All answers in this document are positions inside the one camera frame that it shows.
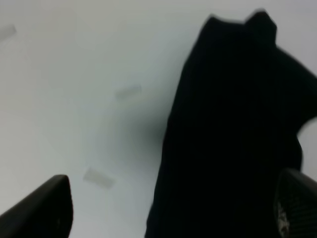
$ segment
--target clothing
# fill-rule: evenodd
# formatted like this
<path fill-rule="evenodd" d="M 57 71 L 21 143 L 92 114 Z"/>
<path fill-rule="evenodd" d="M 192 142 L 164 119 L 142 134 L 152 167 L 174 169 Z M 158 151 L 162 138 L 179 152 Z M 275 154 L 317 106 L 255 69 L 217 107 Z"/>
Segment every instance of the clothing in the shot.
<path fill-rule="evenodd" d="M 301 168 L 297 132 L 317 115 L 317 79 L 275 37 L 263 11 L 202 28 L 168 119 L 146 238 L 279 237 L 276 184 Z"/>

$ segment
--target tape piece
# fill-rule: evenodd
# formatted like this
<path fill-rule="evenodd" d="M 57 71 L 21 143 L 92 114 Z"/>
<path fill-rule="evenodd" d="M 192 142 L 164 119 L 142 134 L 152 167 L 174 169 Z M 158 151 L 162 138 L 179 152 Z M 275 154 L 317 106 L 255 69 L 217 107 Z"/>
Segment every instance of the tape piece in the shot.
<path fill-rule="evenodd" d="M 133 97 L 137 94 L 142 93 L 142 87 L 140 84 L 135 84 L 130 87 L 126 87 L 116 92 L 115 97 L 117 100 L 126 100 L 130 97 Z"/>
<path fill-rule="evenodd" d="M 115 180 L 110 178 L 109 176 L 96 171 L 93 168 L 89 168 L 84 175 L 84 181 L 94 183 L 95 185 L 111 189 L 115 183 Z"/>
<path fill-rule="evenodd" d="M 0 28 L 0 41 L 3 41 L 16 33 L 14 25 L 8 25 Z"/>

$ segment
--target black jacket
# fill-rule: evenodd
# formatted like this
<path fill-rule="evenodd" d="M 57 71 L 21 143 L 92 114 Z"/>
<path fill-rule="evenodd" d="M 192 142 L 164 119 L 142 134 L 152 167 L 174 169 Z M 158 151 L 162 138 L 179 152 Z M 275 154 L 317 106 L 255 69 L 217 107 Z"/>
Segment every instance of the black jacket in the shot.
<path fill-rule="evenodd" d="M 204 25 L 168 120 L 146 238 L 279 237 L 277 178 L 301 168 L 297 132 L 317 114 L 317 80 L 275 37 L 265 12 Z"/>

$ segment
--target black garment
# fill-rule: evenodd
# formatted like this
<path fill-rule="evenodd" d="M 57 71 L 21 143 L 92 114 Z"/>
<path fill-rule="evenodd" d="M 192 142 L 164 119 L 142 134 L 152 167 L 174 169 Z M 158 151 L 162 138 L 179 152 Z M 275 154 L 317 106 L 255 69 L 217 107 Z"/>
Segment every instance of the black garment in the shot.
<path fill-rule="evenodd" d="M 300 170 L 317 81 L 275 44 L 265 12 L 211 17 L 187 59 L 163 143 L 146 238 L 279 237 L 278 175 Z"/>

